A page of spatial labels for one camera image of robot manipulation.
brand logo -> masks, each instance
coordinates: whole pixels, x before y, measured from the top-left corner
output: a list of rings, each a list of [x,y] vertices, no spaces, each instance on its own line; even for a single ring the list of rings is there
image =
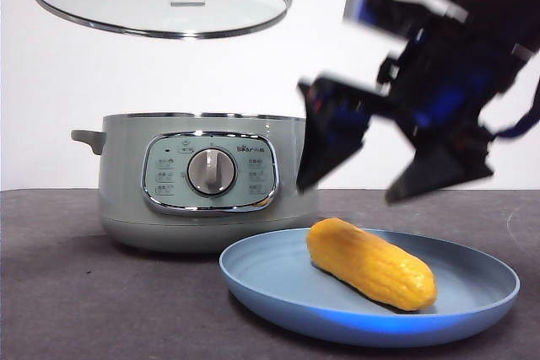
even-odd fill
[[[240,145],[239,147],[236,147],[236,150],[238,152],[263,152],[264,148],[249,148],[246,145]]]

button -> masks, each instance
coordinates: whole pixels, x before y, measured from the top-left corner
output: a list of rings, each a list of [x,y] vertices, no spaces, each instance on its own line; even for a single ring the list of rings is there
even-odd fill
[[[251,195],[266,195],[266,186],[265,185],[250,185],[250,194]]]
[[[259,169],[264,167],[263,158],[249,158],[247,163],[251,169]]]
[[[175,160],[173,158],[158,159],[155,161],[155,167],[157,169],[174,169]]]
[[[155,174],[155,181],[157,181],[158,183],[174,183],[175,172],[158,172]]]
[[[158,185],[155,188],[155,194],[158,196],[173,196],[175,194],[175,185]]]
[[[187,169],[192,186],[204,195],[213,196],[229,189],[235,180],[232,158],[219,149],[204,149],[193,157]]]
[[[249,172],[250,181],[266,181],[264,170],[251,170]]]

blue plate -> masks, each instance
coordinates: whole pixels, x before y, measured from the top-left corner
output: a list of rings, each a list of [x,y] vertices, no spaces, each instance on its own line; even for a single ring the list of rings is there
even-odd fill
[[[378,304],[311,264],[308,229],[243,239],[219,265],[230,291],[262,318],[303,335],[368,347],[422,347],[475,335],[499,321],[520,281],[505,263],[478,250],[413,234],[371,230],[425,261],[439,295],[407,313]]]

cooker handle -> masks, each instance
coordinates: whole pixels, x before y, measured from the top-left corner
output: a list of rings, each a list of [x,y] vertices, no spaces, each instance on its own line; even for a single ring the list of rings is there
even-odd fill
[[[104,132],[73,130],[71,131],[71,139],[74,141],[88,143],[92,148],[92,152],[96,155],[103,153],[105,146],[106,134]]]

dial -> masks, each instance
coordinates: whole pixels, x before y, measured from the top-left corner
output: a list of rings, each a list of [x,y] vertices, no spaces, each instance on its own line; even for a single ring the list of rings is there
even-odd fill
[[[187,176],[200,193],[215,196],[226,192],[235,181],[235,163],[225,152],[209,148],[197,153],[190,161]]]

